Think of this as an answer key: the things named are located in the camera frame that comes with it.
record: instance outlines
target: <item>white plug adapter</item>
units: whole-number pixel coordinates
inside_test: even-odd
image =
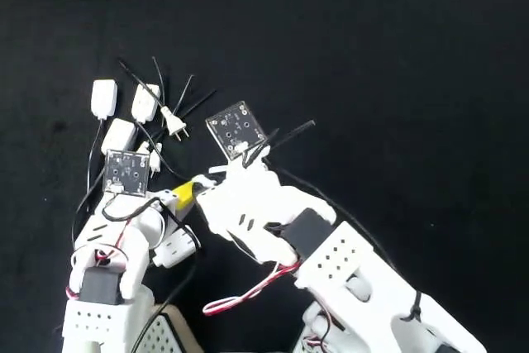
[[[156,84],[147,84],[147,87],[150,88],[150,91],[157,97],[160,98],[161,91],[160,87]],[[134,96],[134,101],[132,102],[132,117],[141,124],[145,122],[151,122],[155,118],[156,107],[158,103],[149,94],[147,90],[138,84],[136,88],[136,95]]]
[[[165,268],[170,268],[185,260],[195,250],[193,239],[185,229],[178,229],[155,248],[155,257],[152,261],[156,266],[163,265]]]
[[[99,120],[107,120],[116,110],[117,85],[113,79],[93,81],[90,108]]]
[[[162,107],[160,111],[162,112],[162,116],[165,119],[167,131],[169,132],[170,136],[176,136],[176,138],[181,141],[179,133],[183,131],[183,133],[189,138],[189,134],[185,129],[187,124],[182,122],[178,116],[175,116],[168,107]]]
[[[122,119],[112,120],[112,124],[102,140],[101,152],[106,155],[107,150],[129,150],[136,134],[136,126]]]
[[[161,142],[158,142],[156,144],[156,149],[158,150],[158,152],[161,153],[162,151],[162,144]],[[156,152],[156,150],[152,150],[150,152],[150,156],[149,156],[149,167],[150,167],[150,176],[152,177],[155,173],[159,173],[160,172],[160,169],[161,169],[161,160],[160,160],[160,156],[158,155],[158,153]]]

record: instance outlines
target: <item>power plug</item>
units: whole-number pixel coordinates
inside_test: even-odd
[[[165,268],[170,268],[185,260],[195,250],[193,239],[185,229],[178,229],[155,248],[155,257],[152,261],[156,266],[163,265]]]
[[[181,141],[179,133],[183,131],[183,133],[189,137],[189,134],[185,129],[187,124],[182,122],[178,116],[175,116],[168,107],[162,107],[160,111],[162,112],[162,116],[167,123],[167,131],[169,132],[170,136],[176,136],[176,138]]]
[[[160,87],[156,84],[147,84],[147,87],[150,88],[150,91],[157,97],[160,98]],[[132,117],[141,124],[145,122],[151,122],[155,118],[156,107],[158,103],[152,97],[150,93],[145,90],[141,84],[138,84],[136,88],[136,95],[134,96],[134,101],[132,102]]]
[[[158,142],[156,144],[156,149],[158,150],[158,152],[161,153],[162,151],[161,142]],[[151,178],[155,173],[159,173],[161,169],[161,160],[160,160],[160,156],[158,155],[158,152],[156,152],[156,150],[152,150],[150,152],[149,167],[150,167],[150,177]]]

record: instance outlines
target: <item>perforated panel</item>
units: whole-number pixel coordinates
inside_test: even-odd
[[[178,337],[165,316],[158,316],[141,341],[140,353],[182,353]]]

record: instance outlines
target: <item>robotic hand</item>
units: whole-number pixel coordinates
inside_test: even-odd
[[[266,147],[248,167],[243,156],[230,162],[226,179],[196,202],[212,232],[257,262],[300,264],[291,268],[297,270],[295,284],[316,302],[303,315],[305,327],[294,352],[486,351],[439,303],[375,254],[351,225],[332,228],[336,213],[325,201],[282,186],[263,163],[268,153]],[[246,296],[253,298],[252,291]]]

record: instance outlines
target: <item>table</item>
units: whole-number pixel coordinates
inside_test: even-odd
[[[271,155],[350,209],[403,275],[489,351],[521,351],[527,268],[529,0],[0,0],[2,351],[56,351],[69,225],[97,129],[92,81],[122,56],[170,101],[218,93],[168,143],[189,175],[223,157],[204,119],[244,99],[266,131],[317,126]],[[167,175],[153,186],[175,182]],[[287,350],[311,302],[291,279],[217,317],[200,309],[269,271],[207,232],[176,302],[207,351]],[[185,270],[153,270],[158,300]]]

